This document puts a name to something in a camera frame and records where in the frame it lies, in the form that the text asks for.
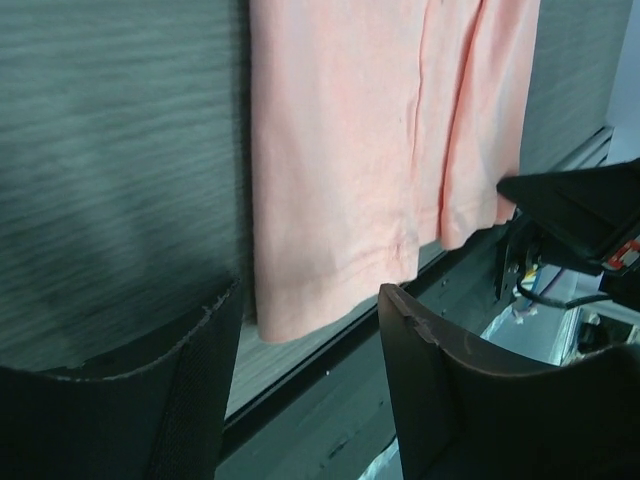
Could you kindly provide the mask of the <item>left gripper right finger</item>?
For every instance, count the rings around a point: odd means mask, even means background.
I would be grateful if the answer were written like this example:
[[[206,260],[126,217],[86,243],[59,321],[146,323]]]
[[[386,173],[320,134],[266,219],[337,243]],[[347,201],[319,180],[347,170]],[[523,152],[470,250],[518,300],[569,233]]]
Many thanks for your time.
[[[407,479],[635,479],[639,349],[567,366],[503,349],[385,284],[378,312]]]

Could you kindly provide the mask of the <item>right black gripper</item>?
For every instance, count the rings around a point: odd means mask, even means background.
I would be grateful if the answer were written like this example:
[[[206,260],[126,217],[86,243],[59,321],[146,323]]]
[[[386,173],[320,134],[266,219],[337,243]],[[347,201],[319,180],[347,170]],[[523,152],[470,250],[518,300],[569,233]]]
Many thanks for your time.
[[[532,306],[573,310],[610,302],[639,311],[639,161],[509,177],[497,190],[530,219],[504,237],[504,275]],[[594,294],[559,300],[523,281],[537,268],[598,276]]]

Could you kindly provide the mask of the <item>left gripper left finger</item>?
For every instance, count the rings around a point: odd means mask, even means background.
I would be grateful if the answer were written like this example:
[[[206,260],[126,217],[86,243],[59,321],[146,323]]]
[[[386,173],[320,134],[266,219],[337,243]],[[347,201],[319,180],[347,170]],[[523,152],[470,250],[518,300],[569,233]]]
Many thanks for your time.
[[[211,479],[243,317],[230,283],[77,368],[1,371],[5,479]]]

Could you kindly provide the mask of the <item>salmon pink t-shirt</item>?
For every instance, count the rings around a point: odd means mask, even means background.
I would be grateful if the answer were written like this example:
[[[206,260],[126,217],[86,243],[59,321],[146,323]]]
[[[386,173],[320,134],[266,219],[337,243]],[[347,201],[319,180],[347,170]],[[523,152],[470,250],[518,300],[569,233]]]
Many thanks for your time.
[[[509,221],[536,1],[254,1],[255,303],[284,343]]]

